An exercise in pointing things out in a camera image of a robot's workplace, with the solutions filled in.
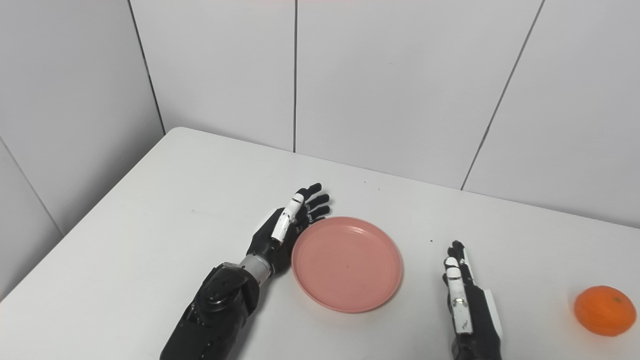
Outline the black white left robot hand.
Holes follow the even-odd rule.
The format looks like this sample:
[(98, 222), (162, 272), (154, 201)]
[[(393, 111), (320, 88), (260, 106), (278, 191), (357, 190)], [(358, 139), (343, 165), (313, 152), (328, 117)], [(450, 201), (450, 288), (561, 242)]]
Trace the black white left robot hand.
[(291, 265), (293, 248), (299, 236), (330, 213), (330, 196), (321, 183), (300, 188), (286, 206), (276, 208), (256, 233), (247, 255), (265, 260), (270, 275), (279, 276)]

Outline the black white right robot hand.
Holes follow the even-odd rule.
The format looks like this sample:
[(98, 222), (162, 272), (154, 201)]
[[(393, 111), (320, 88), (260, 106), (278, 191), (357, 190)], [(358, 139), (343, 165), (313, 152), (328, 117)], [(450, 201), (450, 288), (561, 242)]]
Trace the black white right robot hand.
[(466, 246), (454, 240), (447, 249), (442, 275), (454, 330), (454, 360), (501, 360), (503, 328), (490, 289), (476, 284)]

